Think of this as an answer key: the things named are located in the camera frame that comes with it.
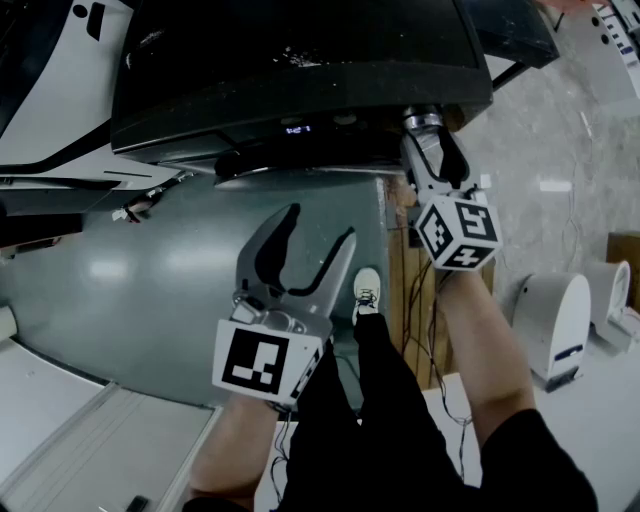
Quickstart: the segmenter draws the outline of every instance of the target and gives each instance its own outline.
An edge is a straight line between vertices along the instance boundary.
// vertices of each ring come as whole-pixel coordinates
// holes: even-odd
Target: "wire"
[[[425,277],[430,267],[431,267],[431,261],[429,261],[429,263],[427,263],[424,267],[422,267],[422,269],[418,271],[411,285],[411,291],[409,293],[409,310],[407,312],[407,326],[403,331],[404,339],[403,339],[403,345],[402,345],[402,355],[404,357],[404,352],[409,342],[414,341],[418,345],[418,348],[423,350],[424,353],[429,358],[429,362],[431,363],[431,368],[434,371],[434,374],[436,376],[436,381],[438,382],[438,387],[440,388],[440,394],[442,396],[442,407],[444,408],[444,411],[447,414],[447,416],[449,416],[449,418],[454,423],[462,427],[462,435],[460,438],[460,448],[458,449],[458,457],[460,459],[460,478],[464,482],[464,474],[465,474],[464,460],[463,460],[464,440],[465,440],[467,427],[472,423],[472,418],[471,416],[467,416],[466,418],[463,418],[463,417],[454,416],[453,414],[451,414],[451,411],[449,410],[449,406],[447,404],[447,386],[444,382],[444,379],[442,378],[442,375],[440,374],[440,371],[438,370],[438,367],[436,365],[435,358],[434,358],[435,348],[436,348],[435,340],[436,340],[436,332],[437,332],[437,314],[436,314],[436,311],[438,308],[437,296],[442,291],[442,289],[444,288],[444,285],[449,280],[449,278],[453,275],[453,271],[449,270],[440,281],[438,290],[436,291],[436,298],[434,298],[433,303],[431,305],[431,321],[429,323],[429,327],[427,328],[428,348],[425,347],[422,343],[420,343],[419,340],[416,340],[415,338],[413,338],[411,336],[411,333],[409,332],[411,329],[411,316],[412,316],[413,305],[415,304],[417,298],[420,296],[420,293],[422,291],[422,285],[424,283]],[[420,281],[420,284],[416,290],[415,285],[418,282],[418,280]]]
[[[289,463],[289,456],[285,451],[284,442],[287,438],[287,434],[289,433],[290,425],[291,425],[291,411],[287,413],[284,426],[282,427],[282,429],[280,429],[280,432],[278,432],[278,435],[276,436],[276,439],[273,443],[273,447],[275,448],[278,455],[273,459],[273,462],[271,462],[271,468],[269,470],[269,474],[271,475],[271,483],[273,484],[273,488],[276,490],[278,505],[280,505],[280,502],[282,501],[282,493],[280,492],[280,489],[278,489],[278,485],[276,484],[274,472],[275,472],[276,466],[281,462]]]

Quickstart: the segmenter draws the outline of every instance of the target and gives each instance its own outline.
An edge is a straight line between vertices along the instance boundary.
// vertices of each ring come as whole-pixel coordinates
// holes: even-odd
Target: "white sneaker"
[[[356,305],[353,308],[353,325],[356,325],[358,313],[371,315],[378,312],[380,299],[380,276],[372,268],[361,268],[353,282]]]

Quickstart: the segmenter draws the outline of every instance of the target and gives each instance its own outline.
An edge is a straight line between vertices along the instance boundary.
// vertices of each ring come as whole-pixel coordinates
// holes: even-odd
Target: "black appliance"
[[[118,73],[116,154],[222,181],[273,169],[400,169],[408,107],[450,128],[491,104],[457,0],[143,0]]]

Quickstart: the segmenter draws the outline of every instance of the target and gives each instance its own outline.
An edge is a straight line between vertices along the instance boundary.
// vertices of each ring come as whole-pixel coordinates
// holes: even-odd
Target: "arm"
[[[234,394],[191,468],[191,496],[211,496],[253,510],[278,413],[266,402]]]
[[[479,274],[454,274],[439,302],[482,447],[515,413],[535,409],[529,366]]]

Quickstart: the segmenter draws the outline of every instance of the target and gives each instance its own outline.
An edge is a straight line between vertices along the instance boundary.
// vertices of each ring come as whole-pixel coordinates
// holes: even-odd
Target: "gray floor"
[[[219,404],[226,394],[210,384],[214,338],[218,319],[231,312],[236,257],[266,218],[299,202],[285,285],[310,284],[335,239],[356,229],[351,275],[335,309],[343,319],[340,351],[353,354],[351,279],[362,266],[388,267],[380,184],[368,177],[262,193],[218,191],[212,184],[213,177],[198,176],[170,190],[140,225],[90,216],[82,234],[0,269],[0,298],[13,308],[21,339],[139,392]],[[357,405],[357,381],[345,383]]]

